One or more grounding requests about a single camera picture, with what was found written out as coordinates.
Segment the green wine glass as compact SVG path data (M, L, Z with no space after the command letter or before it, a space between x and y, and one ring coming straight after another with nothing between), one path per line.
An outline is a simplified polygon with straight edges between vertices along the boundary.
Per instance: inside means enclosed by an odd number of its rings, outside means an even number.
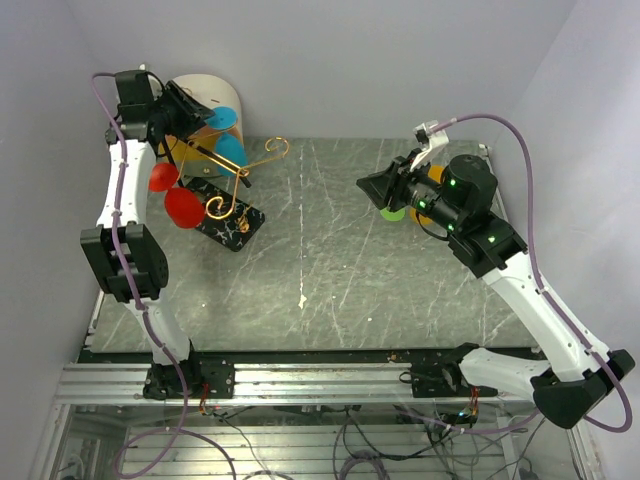
M402 208L396 211L391 211L388 208L385 208L380 211L380 215L386 221L399 222L404 219L406 210Z

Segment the blue wine glass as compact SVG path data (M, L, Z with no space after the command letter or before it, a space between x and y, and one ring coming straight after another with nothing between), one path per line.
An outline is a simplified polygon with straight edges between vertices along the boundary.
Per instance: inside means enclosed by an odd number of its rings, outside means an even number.
M207 137L212 140L212 152L230 160L239 167L248 165L243 136L239 127L238 113L228 106L219 106L212 110L207 126L212 130Z

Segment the yellow wine glass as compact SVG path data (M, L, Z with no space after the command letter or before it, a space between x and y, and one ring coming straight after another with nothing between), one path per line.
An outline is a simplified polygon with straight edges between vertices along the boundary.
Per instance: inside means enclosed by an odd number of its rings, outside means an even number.
M441 183L442 182L442 175L444 172L444 167L441 165L432 165L429 168L429 171L426 172L427 176L431 179L436 181L437 183ZM419 216L417 214L417 211L415 208L410 207L409 208L409 215L410 218L412 219L412 221L418 225L427 227L429 225L433 224L433 221L429 218L426 218L424 216Z

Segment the red wine glass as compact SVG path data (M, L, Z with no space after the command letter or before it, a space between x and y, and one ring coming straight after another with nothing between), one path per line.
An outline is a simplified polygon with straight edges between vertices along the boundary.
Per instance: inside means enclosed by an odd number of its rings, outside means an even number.
M178 185L179 179L176 166L157 163L151 170L148 188L153 193L165 194L166 213L177 227L194 229L204 220L205 209L192 191Z

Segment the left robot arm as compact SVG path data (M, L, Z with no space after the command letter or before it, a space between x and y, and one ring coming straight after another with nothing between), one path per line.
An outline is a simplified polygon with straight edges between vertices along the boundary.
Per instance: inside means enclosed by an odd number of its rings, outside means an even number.
M174 82L148 70L110 74L117 107L108 114L107 193L94 227L80 235L84 255L103 293L136 318L151 347L143 394L148 399L192 397L205 384L202 364L181 329L165 288L165 253L146 225L148 187L158 149L167 136L190 134L204 124L204 108Z

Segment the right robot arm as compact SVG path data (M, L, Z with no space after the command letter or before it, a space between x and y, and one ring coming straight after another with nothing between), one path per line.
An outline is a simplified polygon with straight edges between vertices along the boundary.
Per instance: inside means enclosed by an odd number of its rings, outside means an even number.
M491 210L498 181L480 157L456 156L438 181L426 167L414 169L411 158L397 157L356 185L379 210L412 207L441 227L453 255L504 300L542 350L543 359L531 360L465 343L440 373L448 393L504 391L532 402L555 426L571 429L634 368L626 350L595 339L534 277L525 241Z

